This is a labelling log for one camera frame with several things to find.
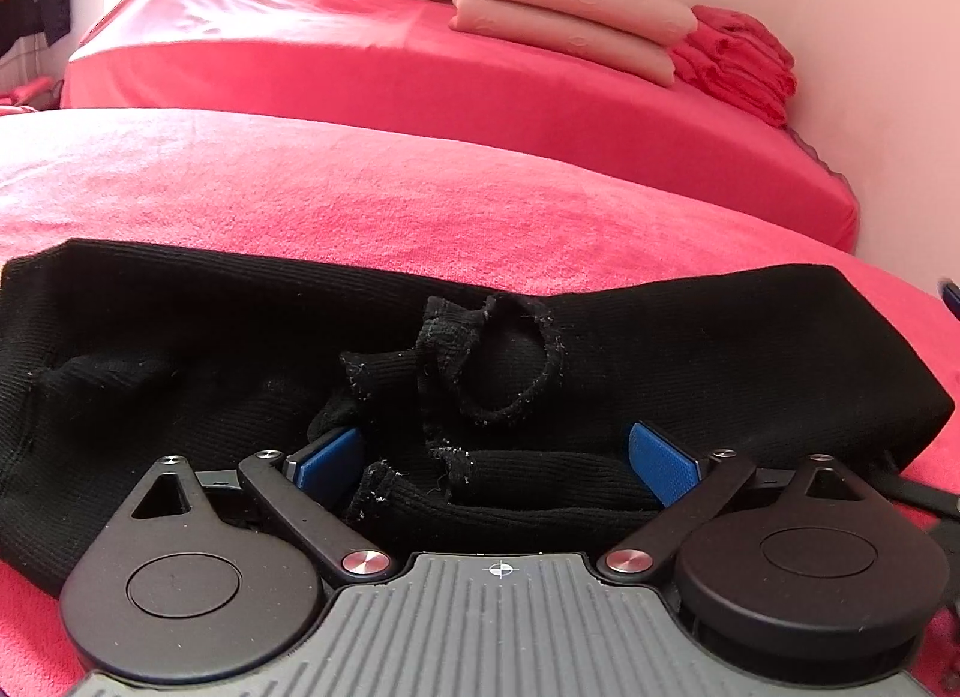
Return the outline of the black pants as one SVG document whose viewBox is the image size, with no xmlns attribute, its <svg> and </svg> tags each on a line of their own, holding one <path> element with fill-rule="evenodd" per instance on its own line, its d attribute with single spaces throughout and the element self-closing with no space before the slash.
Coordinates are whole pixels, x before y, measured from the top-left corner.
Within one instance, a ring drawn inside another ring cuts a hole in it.
<svg viewBox="0 0 960 697">
<path fill-rule="evenodd" d="M 830 266 L 523 296 L 71 241 L 2 275 L 2 557 L 57 593 L 153 461 L 363 438 L 335 504 L 392 554 L 599 552 L 658 513 L 635 424 L 771 468 L 903 468 L 953 403 Z"/>
</svg>

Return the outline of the pink bed sheet near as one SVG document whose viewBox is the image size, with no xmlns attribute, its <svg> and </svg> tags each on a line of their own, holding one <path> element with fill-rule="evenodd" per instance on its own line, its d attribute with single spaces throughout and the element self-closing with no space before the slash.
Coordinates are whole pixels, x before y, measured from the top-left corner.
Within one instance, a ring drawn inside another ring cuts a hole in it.
<svg viewBox="0 0 960 697">
<path fill-rule="evenodd" d="M 939 299 L 828 245 L 656 188 L 485 146 L 260 115 L 7 115 L 2 275 L 11 260 L 71 241 L 350 266 L 523 296 L 830 266 L 953 403 L 907 466 L 848 465 L 958 486 L 958 323 Z M 5 694 L 64 694 L 82 677 L 60 590 L 47 593 L 2 557 Z"/>
</svg>

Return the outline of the red folded blanket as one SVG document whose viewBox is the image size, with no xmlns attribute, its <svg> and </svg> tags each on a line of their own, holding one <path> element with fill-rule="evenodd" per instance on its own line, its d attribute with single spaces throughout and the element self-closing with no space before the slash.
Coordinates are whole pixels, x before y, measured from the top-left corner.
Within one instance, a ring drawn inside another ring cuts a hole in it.
<svg viewBox="0 0 960 697">
<path fill-rule="evenodd" d="M 693 14 L 697 29 L 670 49 L 675 76 L 771 127 L 786 127 L 797 91 L 794 55 L 750 14 L 706 5 L 695 5 Z"/>
</svg>

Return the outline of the pink far bed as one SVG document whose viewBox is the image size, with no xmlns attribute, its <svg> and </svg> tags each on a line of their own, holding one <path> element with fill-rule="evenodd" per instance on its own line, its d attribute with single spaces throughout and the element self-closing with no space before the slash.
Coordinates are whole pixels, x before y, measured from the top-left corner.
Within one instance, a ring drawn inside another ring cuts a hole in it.
<svg viewBox="0 0 960 697">
<path fill-rule="evenodd" d="M 853 190 L 786 131 L 685 83 L 462 34 L 451 16 L 427 0 L 119 0 L 68 60 L 62 101 L 511 149 L 856 245 Z"/>
</svg>

